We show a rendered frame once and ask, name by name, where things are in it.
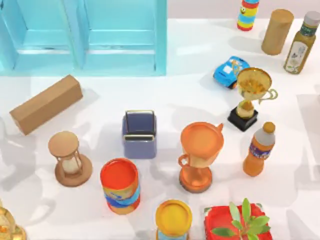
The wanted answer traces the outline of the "orange trophy cup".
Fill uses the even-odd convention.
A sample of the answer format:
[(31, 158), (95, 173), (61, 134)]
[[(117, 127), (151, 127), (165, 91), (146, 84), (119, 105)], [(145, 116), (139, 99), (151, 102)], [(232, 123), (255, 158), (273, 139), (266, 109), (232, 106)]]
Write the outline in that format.
[(178, 158), (181, 167), (180, 184), (191, 193), (202, 193), (212, 184), (211, 164), (224, 145), (224, 124), (193, 122), (181, 132), (183, 155)]

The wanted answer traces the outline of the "red-lidded colourful can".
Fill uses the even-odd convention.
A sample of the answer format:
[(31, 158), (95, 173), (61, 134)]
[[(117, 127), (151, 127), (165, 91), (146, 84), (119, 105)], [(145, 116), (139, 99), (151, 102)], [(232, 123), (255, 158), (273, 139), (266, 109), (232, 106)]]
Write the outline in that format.
[(118, 215), (133, 212), (140, 204), (139, 172), (127, 158), (114, 158), (100, 171), (104, 197), (110, 210)]

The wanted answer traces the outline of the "blue toy car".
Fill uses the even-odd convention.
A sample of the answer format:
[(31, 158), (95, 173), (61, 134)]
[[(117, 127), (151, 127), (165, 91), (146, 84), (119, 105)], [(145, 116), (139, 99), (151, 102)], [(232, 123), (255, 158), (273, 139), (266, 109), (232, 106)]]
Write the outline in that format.
[(216, 68), (213, 73), (213, 78), (220, 85), (232, 90), (237, 86), (237, 76), (239, 72), (249, 67), (249, 63), (244, 59), (231, 56), (225, 63)]

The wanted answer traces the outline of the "light blue rack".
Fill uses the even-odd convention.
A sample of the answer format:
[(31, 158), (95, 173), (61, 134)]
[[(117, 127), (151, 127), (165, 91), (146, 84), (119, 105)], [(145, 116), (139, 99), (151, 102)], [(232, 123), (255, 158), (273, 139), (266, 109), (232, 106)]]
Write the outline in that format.
[(159, 76), (167, 0), (0, 0), (0, 76)]

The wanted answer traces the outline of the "gold trophy on black base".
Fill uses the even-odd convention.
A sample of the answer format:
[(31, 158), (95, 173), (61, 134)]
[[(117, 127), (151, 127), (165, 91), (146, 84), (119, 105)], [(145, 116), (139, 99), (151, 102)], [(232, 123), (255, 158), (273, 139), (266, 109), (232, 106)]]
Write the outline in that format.
[(249, 67), (239, 72), (236, 78), (237, 89), (242, 101), (230, 112), (228, 121), (242, 132), (250, 128), (258, 117), (252, 101), (261, 103), (265, 100), (275, 100), (278, 92), (271, 89), (271, 76), (263, 69)]

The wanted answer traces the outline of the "wooden hourglass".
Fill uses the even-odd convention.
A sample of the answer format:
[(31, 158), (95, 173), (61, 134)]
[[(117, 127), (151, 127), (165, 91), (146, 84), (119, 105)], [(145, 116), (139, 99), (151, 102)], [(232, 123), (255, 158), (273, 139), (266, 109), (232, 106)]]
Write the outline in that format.
[(73, 132), (61, 131), (53, 135), (48, 149), (57, 160), (54, 174), (61, 185), (77, 187), (89, 180), (93, 166), (85, 155), (79, 153), (79, 140)]

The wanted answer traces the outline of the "yellow-lidded can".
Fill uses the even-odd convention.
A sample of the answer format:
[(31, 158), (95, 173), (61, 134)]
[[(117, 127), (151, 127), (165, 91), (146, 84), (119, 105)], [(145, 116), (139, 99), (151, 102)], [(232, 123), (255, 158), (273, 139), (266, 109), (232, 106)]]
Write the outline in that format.
[(192, 211), (183, 201), (169, 199), (156, 209), (156, 240), (190, 240)]

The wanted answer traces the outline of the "orange drink bottle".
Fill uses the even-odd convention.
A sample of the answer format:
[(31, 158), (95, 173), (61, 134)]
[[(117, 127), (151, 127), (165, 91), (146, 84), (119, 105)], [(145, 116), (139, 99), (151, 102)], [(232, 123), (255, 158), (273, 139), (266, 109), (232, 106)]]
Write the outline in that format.
[(257, 130), (248, 148), (248, 155), (243, 161), (243, 171), (251, 176), (258, 176), (264, 168), (265, 160), (275, 145), (276, 126), (273, 122), (265, 122), (263, 127)]

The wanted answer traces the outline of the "long brown cardboard box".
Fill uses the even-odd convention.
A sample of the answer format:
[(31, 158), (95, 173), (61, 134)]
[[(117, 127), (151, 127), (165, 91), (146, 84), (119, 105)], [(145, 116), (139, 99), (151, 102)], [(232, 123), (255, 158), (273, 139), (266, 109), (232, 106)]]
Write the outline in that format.
[(67, 75), (10, 111), (15, 124), (24, 135), (79, 101), (83, 97), (80, 83)]

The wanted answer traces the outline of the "red plant pot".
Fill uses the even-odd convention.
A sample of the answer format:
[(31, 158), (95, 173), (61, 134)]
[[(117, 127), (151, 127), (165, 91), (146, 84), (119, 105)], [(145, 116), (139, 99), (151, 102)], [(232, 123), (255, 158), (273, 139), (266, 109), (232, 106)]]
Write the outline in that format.
[[(251, 215), (255, 217), (265, 216), (262, 205), (259, 203), (251, 203)], [(248, 240), (244, 235), (242, 239), (238, 236), (224, 237), (212, 233), (214, 228), (229, 228), (234, 233), (238, 233), (238, 229), (232, 225), (232, 215), (227, 205), (206, 207), (204, 209), (204, 231), (206, 240)], [(270, 231), (257, 235), (259, 240), (274, 240)]]

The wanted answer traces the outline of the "green plant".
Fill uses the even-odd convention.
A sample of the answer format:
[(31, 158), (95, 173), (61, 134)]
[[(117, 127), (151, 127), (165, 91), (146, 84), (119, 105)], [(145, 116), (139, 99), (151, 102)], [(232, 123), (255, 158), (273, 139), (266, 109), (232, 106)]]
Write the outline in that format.
[(268, 226), (270, 218), (265, 215), (253, 216), (249, 200), (245, 198), (239, 208), (230, 202), (229, 213), (231, 215), (231, 225), (236, 228), (236, 232), (228, 227), (215, 227), (211, 232), (220, 237), (231, 238), (238, 237), (239, 240), (260, 240), (258, 235), (267, 233), (271, 228)]

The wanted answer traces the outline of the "striped colourful can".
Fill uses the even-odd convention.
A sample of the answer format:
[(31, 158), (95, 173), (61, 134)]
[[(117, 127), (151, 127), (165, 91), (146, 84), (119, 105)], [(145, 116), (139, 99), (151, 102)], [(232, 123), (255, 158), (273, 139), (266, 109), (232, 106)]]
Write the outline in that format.
[(237, 28), (250, 31), (256, 19), (260, 0), (241, 0), (240, 12), (237, 18)]

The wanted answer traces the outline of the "brown cylinder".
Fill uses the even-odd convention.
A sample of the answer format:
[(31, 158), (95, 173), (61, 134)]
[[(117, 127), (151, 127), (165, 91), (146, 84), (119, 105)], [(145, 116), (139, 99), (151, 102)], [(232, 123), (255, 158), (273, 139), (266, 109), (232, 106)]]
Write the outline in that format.
[(264, 53), (272, 56), (281, 53), (293, 20), (292, 12), (284, 8), (275, 9), (271, 13), (261, 44)]

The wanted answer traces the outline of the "olive green bottle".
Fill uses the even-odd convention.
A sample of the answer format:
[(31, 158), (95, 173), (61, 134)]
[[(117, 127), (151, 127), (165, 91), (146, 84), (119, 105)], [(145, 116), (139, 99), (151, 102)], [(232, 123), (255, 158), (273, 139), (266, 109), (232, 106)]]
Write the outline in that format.
[(287, 58), (284, 70), (290, 74), (299, 74), (316, 40), (316, 32), (320, 24), (320, 12), (308, 11), (303, 19), (300, 30), (295, 34)]

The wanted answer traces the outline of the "gold ornament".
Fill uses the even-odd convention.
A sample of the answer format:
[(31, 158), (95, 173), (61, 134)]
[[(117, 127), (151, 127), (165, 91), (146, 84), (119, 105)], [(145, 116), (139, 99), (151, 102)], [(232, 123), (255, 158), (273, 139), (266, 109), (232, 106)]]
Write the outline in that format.
[(16, 224), (9, 210), (3, 207), (0, 200), (0, 240), (27, 240), (23, 227)]

